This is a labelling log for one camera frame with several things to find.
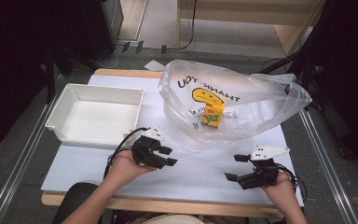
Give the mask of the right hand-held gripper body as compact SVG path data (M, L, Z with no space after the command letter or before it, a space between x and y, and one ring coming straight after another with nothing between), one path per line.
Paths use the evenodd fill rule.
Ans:
M278 164L273 158L289 151L288 147L257 146L251 154L248 154L249 162L255 170L251 174L244 175L244 179L239 183L240 186L243 189L254 189L273 185L279 173Z

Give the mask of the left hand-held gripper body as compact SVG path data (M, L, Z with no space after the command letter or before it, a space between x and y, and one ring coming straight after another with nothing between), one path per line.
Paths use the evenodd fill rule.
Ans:
M137 163L161 169L165 165L165 159L155 152L162 148L164 140L159 128L150 128L143 131L142 135L131 147L132 155Z

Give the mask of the yellow orange snack packet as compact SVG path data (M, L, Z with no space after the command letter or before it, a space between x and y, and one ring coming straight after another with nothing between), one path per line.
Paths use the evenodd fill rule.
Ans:
M225 105L206 105L201 124L217 129L224 113Z

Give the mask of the clear printed plastic bag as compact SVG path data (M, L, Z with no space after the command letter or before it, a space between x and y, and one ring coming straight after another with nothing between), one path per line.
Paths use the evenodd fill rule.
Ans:
M298 111L266 100L262 78L184 60L168 63L158 86L173 138L188 149L231 145L270 130ZM206 105L225 105L217 129L202 125Z

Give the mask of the person's right hand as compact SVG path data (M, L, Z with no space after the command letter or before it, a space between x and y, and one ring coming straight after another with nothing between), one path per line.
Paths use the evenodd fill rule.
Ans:
M291 179L286 173L279 172L275 184L265 186L262 190L275 205L289 205L297 202Z

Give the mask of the person's left hand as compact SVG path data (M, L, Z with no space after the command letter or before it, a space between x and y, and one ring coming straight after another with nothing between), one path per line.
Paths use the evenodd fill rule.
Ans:
M130 150L119 152L110 167L105 180L115 189L120 189L129 184L139 175L156 171L156 168L137 164Z

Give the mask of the white table board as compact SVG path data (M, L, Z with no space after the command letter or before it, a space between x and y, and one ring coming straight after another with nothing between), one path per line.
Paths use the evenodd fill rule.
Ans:
M147 77L94 76L87 85L69 84L46 126L62 142L41 187L48 205L60 203L75 183L100 184L107 158L125 133L143 127L160 129L176 163L137 177L119 197L266 205L269 199L261 189L244 190L226 175L252 170L235 155L286 145L281 127L236 142L198 145L168 123L158 80Z

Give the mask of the light wooden table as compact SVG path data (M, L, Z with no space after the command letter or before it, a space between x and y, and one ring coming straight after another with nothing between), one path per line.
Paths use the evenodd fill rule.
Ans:
M282 214L261 189L243 190L226 181L224 170L232 173L251 164L233 160L234 150L209 151L200 166L186 167L199 155L179 151L179 162L172 169L136 178L114 196L107 207L125 211L213 215L224 217L270 217ZM42 185L41 201L61 205L69 188L77 182L98 184L108 151L100 147L63 144Z

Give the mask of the person's light clothing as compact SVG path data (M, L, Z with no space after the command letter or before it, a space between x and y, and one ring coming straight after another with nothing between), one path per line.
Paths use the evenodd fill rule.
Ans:
M205 224L200 219L188 215L164 215L153 217L142 224Z

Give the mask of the white plastic bin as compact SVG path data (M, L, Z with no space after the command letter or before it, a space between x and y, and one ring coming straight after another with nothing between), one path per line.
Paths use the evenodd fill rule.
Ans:
M63 143L115 147L137 127L144 91L69 83L45 126Z

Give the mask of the white paper sheet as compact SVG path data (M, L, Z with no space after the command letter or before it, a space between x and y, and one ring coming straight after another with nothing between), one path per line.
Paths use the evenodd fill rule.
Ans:
M149 63L147 63L145 65L145 68L149 71L156 71L156 72L165 70L165 66L162 63L159 63L155 60L152 60Z

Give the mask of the black tripod stand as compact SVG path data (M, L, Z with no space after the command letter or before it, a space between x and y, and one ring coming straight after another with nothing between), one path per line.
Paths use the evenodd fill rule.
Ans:
M310 60L304 53L294 53L262 68L255 76L261 77L266 100L289 112L299 111L312 104L310 89Z

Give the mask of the dark cabinet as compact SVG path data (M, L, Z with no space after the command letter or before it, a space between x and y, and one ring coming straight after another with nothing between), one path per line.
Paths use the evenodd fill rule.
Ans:
M124 15L120 0L81 0L91 55L102 60L116 46Z

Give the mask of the light wooden shelf unit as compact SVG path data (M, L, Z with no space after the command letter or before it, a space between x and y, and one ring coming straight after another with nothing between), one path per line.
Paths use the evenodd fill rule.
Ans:
M293 54L309 27L316 24L326 0L176 0L176 47L181 19L272 24L286 56Z

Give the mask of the metal floor rail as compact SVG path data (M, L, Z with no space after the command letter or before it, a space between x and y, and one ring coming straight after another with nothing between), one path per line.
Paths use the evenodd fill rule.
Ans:
M324 148L324 144L320 135L315 128L309 109L303 108L298 112L305 130L309 136L312 147L315 151L318 162L326 178L326 182L332 192L333 198L337 204L337 208L341 214L344 224L358 224L358 217L356 216L351 205L350 198L341 184L336 170L330 161L329 156Z
M45 123L51 114L52 107L58 99L58 93L55 93L48 103L45 103L38 120L17 159L5 185L0 190L0 223L16 193L16 190L22 180L22 177L28 167L31 158L34 155L39 140L45 130Z

